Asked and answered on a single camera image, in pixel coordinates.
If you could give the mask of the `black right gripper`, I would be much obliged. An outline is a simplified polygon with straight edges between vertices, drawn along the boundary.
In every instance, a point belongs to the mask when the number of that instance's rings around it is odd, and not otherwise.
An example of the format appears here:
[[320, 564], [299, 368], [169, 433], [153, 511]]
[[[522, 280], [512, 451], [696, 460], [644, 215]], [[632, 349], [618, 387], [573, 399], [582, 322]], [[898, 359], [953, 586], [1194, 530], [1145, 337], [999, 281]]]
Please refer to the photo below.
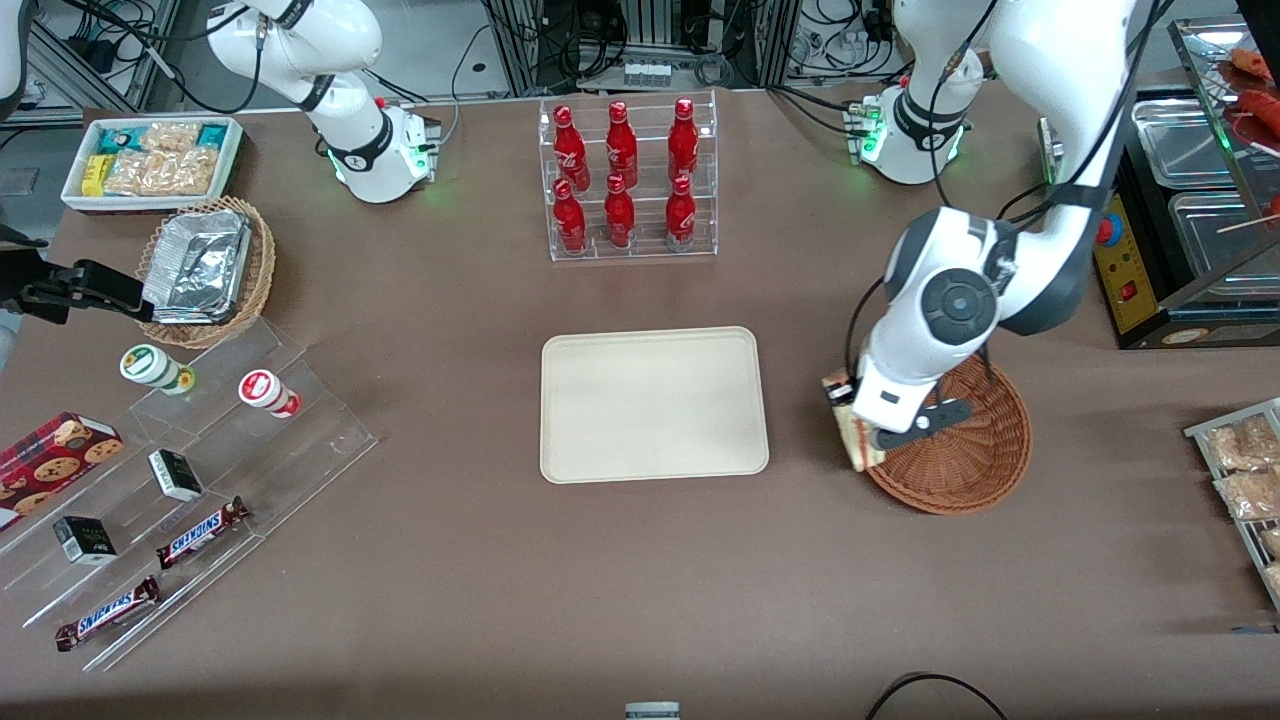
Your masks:
[[1, 252], [1, 306], [15, 315], [65, 324], [72, 305], [148, 318], [143, 291], [141, 281], [92, 260], [68, 268], [47, 263], [37, 250]]

